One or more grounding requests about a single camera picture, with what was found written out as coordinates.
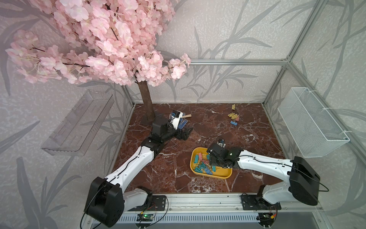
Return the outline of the yellow plastic storage tray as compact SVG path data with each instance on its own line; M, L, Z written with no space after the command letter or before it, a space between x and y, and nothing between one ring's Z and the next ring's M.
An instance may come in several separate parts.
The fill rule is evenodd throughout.
M198 155L199 153L202 153L203 160L209 160L210 159L210 156L207 153L207 148L202 148L202 147L195 148L192 151L191 159L190 159L190 169L194 174L199 175L199 176L203 176L203 177L211 177L211 178L217 178L217 179L227 179L232 175L232 172L233 172L232 169L224 169L222 167L206 165L206 164L203 163L203 161L200 161L200 160L198 160L197 163L194 163L195 155ZM201 167L204 170L204 172L203 173L195 172L194 169L196 167ZM213 174L212 175L206 174L205 173L205 168L210 169Z

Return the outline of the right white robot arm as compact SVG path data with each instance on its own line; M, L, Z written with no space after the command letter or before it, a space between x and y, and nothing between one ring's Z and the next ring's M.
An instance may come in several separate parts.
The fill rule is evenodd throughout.
M309 206L318 204L320 176L304 158L279 159L241 148L225 149L224 146L213 143L207 149L212 166L253 170L281 180L274 185L263 185L257 193L258 198L273 205L293 200Z

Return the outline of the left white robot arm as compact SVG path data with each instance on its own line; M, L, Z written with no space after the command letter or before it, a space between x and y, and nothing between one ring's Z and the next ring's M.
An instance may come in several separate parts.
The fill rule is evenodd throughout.
M129 192L125 190L171 139L188 139L193 130L191 127L185 127L188 117L191 115L180 111L171 112L169 118L157 116L152 123L149 136L141 142L136 152L113 173L105 178L97 177L93 180L84 215L89 215L110 228L126 211L145 206L151 196L149 190L145 188L136 188Z

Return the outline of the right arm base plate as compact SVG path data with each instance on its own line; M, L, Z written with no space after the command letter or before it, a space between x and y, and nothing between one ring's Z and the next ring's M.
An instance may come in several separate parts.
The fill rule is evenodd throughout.
M280 203L271 204L263 198L257 197L255 194L243 193L240 196L243 210L281 210Z

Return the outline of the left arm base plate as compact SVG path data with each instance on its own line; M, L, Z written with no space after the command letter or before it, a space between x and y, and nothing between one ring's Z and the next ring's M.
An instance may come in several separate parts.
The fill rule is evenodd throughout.
M151 195L147 198L147 211L164 211L167 206L167 196L165 195Z

